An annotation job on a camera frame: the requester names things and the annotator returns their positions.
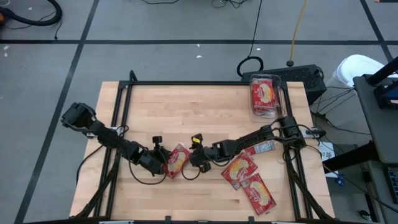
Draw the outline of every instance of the yellow cable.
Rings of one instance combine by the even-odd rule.
[[[305,11],[305,6],[307,5],[307,2],[308,2],[308,0],[304,0],[304,4],[303,4],[303,7],[301,8],[301,12],[300,12],[300,15],[298,17],[296,28],[294,29],[293,40],[292,40],[292,50],[290,51],[290,60],[293,59],[294,42],[296,40],[296,33],[297,33],[297,29],[299,28],[299,24],[300,24],[301,18],[303,17],[303,14],[304,14],[304,11]]]

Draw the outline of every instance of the black floor stripe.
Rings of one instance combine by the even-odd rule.
[[[27,209],[29,208],[29,204],[30,204],[30,201],[32,200],[32,196],[33,196],[34,190],[36,188],[37,181],[39,180],[40,173],[42,171],[45,158],[47,157],[47,153],[50,148],[50,144],[51,144],[54,132],[55,132],[55,128],[57,127],[58,121],[60,119],[61,111],[62,111],[63,105],[65,103],[65,99],[67,97],[67,94],[68,94],[68,91],[70,88],[70,84],[72,82],[72,78],[75,74],[75,70],[76,70],[77,64],[79,62],[81,51],[83,50],[84,41],[87,38],[88,31],[90,29],[91,23],[93,22],[93,18],[94,18],[94,14],[95,14],[95,11],[96,11],[96,8],[98,5],[98,1],[99,0],[94,0],[93,5],[91,7],[91,11],[87,18],[85,28],[81,35],[80,43],[76,49],[75,56],[73,57],[73,60],[71,62],[68,75],[65,79],[65,83],[63,84],[60,98],[58,99],[57,106],[55,107],[55,111],[54,111],[54,114],[51,119],[50,127],[47,130],[47,134],[45,135],[45,139],[44,139],[42,148],[40,150],[39,158],[36,161],[36,165],[34,167],[32,176],[30,177],[29,184],[26,188],[24,198],[22,199],[22,203],[19,207],[17,217],[16,217],[14,223],[20,224],[20,223],[24,222]]]
[[[79,44],[80,40],[0,40],[0,44]],[[255,44],[290,45],[291,40],[255,40]],[[85,40],[98,45],[251,44],[251,40]],[[296,40],[296,45],[380,45],[378,40]]]
[[[385,43],[383,36],[381,35],[379,27],[377,26],[376,21],[373,18],[372,12],[371,12],[368,4],[366,3],[366,0],[360,0],[360,1],[361,1],[363,9],[365,10],[366,16],[368,17],[368,20],[372,26],[372,29],[373,29],[375,35],[376,35],[378,41],[380,41],[381,49],[383,50],[384,55],[386,56],[386,58],[389,62],[392,61],[392,55],[390,53],[390,50],[388,49],[388,46]]]

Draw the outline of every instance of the snack package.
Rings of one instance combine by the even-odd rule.
[[[221,173],[221,175],[232,185],[235,190],[241,186],[240,181],[249,177],[257,165],[245,152],[240,153],[234,161]]]
[[[275,200],[262,181],[260,174],[255,174],[241,182],[257,215],[269,213],[276,208]]]
[[[259,154],[262,152],[267,152],[275,149],[275,143],[273,141],[266,141],[249,148],[246,148],[244,151],[248,153],[250,156]]]
[[[185,149],[181,144],[178,144],[172,151],[167,165],[163,165],[163,170],[171,179],[173,179],[182,170],[184,162],[189,159],[190,152]]]
[[[252,110],[256,115],[270,115],[275,113],[274,106],[278,105],[276,93],[271,79],[255,79],[252,85]]]

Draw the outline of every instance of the gray floor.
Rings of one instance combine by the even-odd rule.
[[[64,104],[61,97],[62,111],[74,101],[94,107],[101,82],[125,80],[130,69],[140,80],[239,80],[236,66],[247,56],[250,45],[205,44],[209,42],[204,40],[250,40],[259,4],[258,0],[249,0],[239,9],[230,5],[214,9],[211,0],[181,0],[176,4],[153,6],[138,0],[58,2],[63,8],[63,25],[58,37],[70,42],[51,43],[56,25],[0,30],[2,223],[16,220],[44,139],[52,134],[29,207],[25,217],[22,212],[19,218],[33,222],[68,217],[75,191],[75,172],[83,159],[86,140],[59,124],[54,133],[47,133],[65,82],[68,87],[73,78],[69,89],[66,88]],[[81,42],[93,3],[94,6],[98,3],[98,7],[92,23],[88,23],[90,27],[86,27],[90,28],[89,32]],[[273,44],[273,41],[292,38],[302,3],[303,0],[264,0],[256,39],[269,41],[255,45],[253,55],[261,56],[266,68],[285,66],[289,42]],[[366,3],[384,40],[395,44],[388,45],[391,55],[397,56],[398,24],[394,18],[398,4],[372,0]],[[52,6],[42,0],[11,0],[8,7],[33,19],[53,11]],[[7,26],[23,25],[9,21]],[[296,65],[317,64],[325,72],[325,81],[339,63],[352,54],[387,62],[381,47],[384,43],[377,38],[360,0],[309,0],[297,39],[319,40],[298,42],[294,61]],[[34,40],[48,41],[38,44]],[[102,40],[159,41],[123,45],[126,42]],[[162,40],[190,41],[189,44],[168,44]],[[257,64],[248,63],[243,69],[256,70]],[[330,140],[338,144],[360,145],[369,140],[368,136],[337,131],[324,123],[320,125],[328,131]],[[354,167],[344,172],[355,177],[359,170]],[[348,184],[340,187],[332,180],[328,183],[336,216],[346,221],[361,221],[356,212],[366,209],[363,195]]]

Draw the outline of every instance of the wooden tabletop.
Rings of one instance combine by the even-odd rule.
[[[113,113],[117,82],[104,82],[96,106],[97,118],[108,127]],[[310,110],[302,83],[288,83],[293,114],[298,124],[312,126]],[[120,125],[124,97],[118,122]],[[125,138],[137,141],[152,149],[152,136],[163,136],[163,146],[168,150],[182,142],[190,146],[190,137],[202,133],[204,145],[224,139],[236,139],[257,130],[266,123],[249,119],[248,86],[133,86]],[[306,139],[308,145],[317,147],[315,140]],[[96,139],[88,140],[85,156],[99,146]],[[277,208],[266,215],[256,215],[244,190],[234,190],[220,175],[224,168],[200,174],[194,181],[178,175],[166,178],[159,185],[142,185],[130,174],[127,160],[122,159],[112,219],[213,220],[246,221],[254,216],[256,221],[294,221],[288,175],[282,160],[282,145],[276,149],[253,156],[264,183],[277,203]],[[76,215],[87,204],[100,179],[105,150],[88,159],[80,172],[71,215]],[[302,160],[309,191],[325,211],[334,217],[325,174],[319,153],[309,147],[302,149]],[[155,182],[141,166],[132,166],[134,174],[145,182]],[[190,164],[184,174],[193,177],[197,168]],[[305,217],[302,194],[297,188],[300,212]],[[104,214],[108,191],[104,193],[101,214]]]

